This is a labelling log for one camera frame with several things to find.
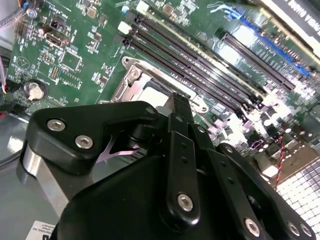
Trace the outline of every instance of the sticker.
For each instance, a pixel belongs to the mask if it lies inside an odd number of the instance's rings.
[[[25,240],[49,240],[54,228],[55,225],[47,224],[42,221],[34,221]]]

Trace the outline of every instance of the integrated circuit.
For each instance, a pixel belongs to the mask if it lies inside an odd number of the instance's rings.
[[[76,72],[81,64],[81,57],[65,51],[61,57],[60,63],[68,69]]]
[[[94,40],[96,40],[97,42],[99,42],[101,40],[101,38],[102,38],[102,36],[98,32],[94,35]]]
[[[97,9],[95,8],[95,7],[93,7],[93,6],[90,6],[89,8],[88,8],[88,10],[87,10],[87,12],[86,12],[86,14],[90,17],[90,18],[92,18],[92,19],[95,19],[96,18],[96,16],[97,16]]]
[[[100,25],[103,25],[103,24],[106,23],[106,21],[107,21],[107,16],[102,13],[102,14],[100,15],[100,17],[99,17],[98,23],[99,23]]]

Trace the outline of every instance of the motherboard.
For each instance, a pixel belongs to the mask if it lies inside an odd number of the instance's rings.
[[[178,92],[215,145],[245,157],[277,162],[282,144],[294,162],[320,144],[320,59],[252,1],[35,2],[16,23],[2,109],[157,107]]]

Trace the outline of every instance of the connector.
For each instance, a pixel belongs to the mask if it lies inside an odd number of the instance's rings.
[[[15,91],[20,89],[20,84],[11,80],[6,80],[5,91],[8,94],[13,94]]]
[[[19,115],[23,113],[27,108],[16,102],[6,101],[3,105],[0,105],[0,114],[14,114]]]

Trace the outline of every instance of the chip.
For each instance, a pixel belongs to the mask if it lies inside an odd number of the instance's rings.
[[[81,63],[81,58],[69,51],[65,51],[60,62],[70,70],[76,71]]]
[[[97,9],[95,9],[93,6],[91,6],[91,7],[88,8],[88,11],[86,12],[86,14],[90,18],[94,19],[97,16]]]
[[[182,15],[182,12],[179,10],[179,9],[176,9],[174,10],[174,14],[177,16],[177,17],[180,17]]]
[[[101,34],[97,32],[97,33],[94,35],[94,40],[96,40],[97,42],[99,42],[99,41],[101,40]]]
[[[102,15],[99,17],[98,22],[99,22],[99,24],[102,25],[102,24],[105,24],[106,20],[107,20],[107,16],[104,15],[104,14],[102,14]]]
[[[174,7],[169,4],[166,4],[163,7],[163,12],[165,15],[170,16],[174,12]]]
[[[90,6],[90,2],[88,0],[84,0],[83,5],[85,8],[88,8]]]

